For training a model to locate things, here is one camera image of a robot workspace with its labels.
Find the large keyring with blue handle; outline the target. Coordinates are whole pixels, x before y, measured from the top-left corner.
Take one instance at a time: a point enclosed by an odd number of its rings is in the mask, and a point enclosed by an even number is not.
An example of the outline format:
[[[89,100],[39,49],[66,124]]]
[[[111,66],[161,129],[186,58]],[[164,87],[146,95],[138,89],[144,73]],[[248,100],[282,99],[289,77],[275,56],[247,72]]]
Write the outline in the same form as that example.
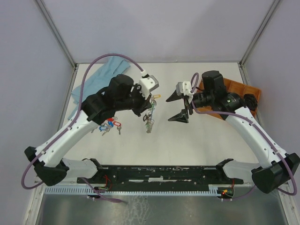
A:
[[[153,115],[157,106],[157,102],[154,98],[150,99],[150,103],[151,103],[151,108],[146,111],[146,114],[143,117],[143,122],[145,123],[147,134],[150,134],[152,132],[152,128],[154,125]]]

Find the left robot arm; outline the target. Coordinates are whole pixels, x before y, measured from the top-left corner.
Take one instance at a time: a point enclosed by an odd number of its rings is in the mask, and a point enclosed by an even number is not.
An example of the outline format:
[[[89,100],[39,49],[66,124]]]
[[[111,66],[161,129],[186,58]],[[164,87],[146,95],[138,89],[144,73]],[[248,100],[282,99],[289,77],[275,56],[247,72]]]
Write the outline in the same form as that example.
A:
[[[37,176],[53,186],[68,178],[87,178],[100,182],[104,172],[96,159],[70,160],[64,156],[86,134],[97,129],[118,111],[131,110],[140,116],[151,107],[151,92],[159,86],[152,75],[142,77],[138,83],[127,75],[117,75],[107,87],[88,96],[79,112],[43,145],[28,147],[24,153],[33,163]]]

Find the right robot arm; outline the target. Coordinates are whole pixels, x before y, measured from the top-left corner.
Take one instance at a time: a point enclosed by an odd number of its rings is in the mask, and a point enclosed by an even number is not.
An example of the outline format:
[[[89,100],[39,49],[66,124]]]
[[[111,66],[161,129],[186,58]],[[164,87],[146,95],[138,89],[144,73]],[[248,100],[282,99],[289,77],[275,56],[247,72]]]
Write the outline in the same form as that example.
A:
[[[296,153],[289,154],[275,143],[253,117],[246,102],[234,92],[229,92],[219,71],[212,70],[202,75],[204,89],[195,92],[196,85],[189,81],[179,82],[167,102],[183,99],[184,109],[169,121],[188,123],[194,112],[201,114],[199,108],[209,106],[206,114],[218,114],[230,124],[243,138],[256,156],[258,163],[243,163],[229,160],[215,171],[215,178],[226,183],[231,178],[252,182],[263,193],[274,189],[283,192],[280,186],[292,182],[293,191],[284,193],[295,196],[298,192],[294,174],[300,164]]]

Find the light blue cloth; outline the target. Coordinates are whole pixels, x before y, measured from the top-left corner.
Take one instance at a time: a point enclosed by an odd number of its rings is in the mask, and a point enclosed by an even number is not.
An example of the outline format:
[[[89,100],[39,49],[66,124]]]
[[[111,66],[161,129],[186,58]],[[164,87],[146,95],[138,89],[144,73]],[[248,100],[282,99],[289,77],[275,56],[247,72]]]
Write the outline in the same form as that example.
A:
[[[91,76],[86,77],[82,91],[82,102],[88,96],[96,94],[102,88],[107,87],[113,77],[123,74],[128,68],[130,68],[130,64],[124,58],[119,56],[110,57]]]

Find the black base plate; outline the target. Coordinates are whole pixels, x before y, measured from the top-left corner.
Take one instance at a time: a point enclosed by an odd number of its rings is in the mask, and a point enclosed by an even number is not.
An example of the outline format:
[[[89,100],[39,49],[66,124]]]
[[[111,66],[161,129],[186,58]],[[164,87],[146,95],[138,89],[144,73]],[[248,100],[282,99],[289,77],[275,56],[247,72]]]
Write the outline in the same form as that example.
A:
[[[87,179],[91,184],[112,184],[126,181],[193,181],[208,185],[243,184],[238,178],[228,178],[221,167],[215,166],[158,166],[158,165],[104,165],[92,178]]]

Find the aluminium frame rail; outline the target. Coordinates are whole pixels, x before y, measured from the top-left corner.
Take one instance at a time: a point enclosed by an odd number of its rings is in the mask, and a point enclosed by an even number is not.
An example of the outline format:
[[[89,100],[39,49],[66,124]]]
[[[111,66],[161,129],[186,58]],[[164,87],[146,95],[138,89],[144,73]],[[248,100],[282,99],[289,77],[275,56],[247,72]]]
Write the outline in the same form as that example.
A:
[[[34,185],[35,186],[40,186],[40,185],[45,185],[45,183],[40,178],[36,178],[34,180]]]

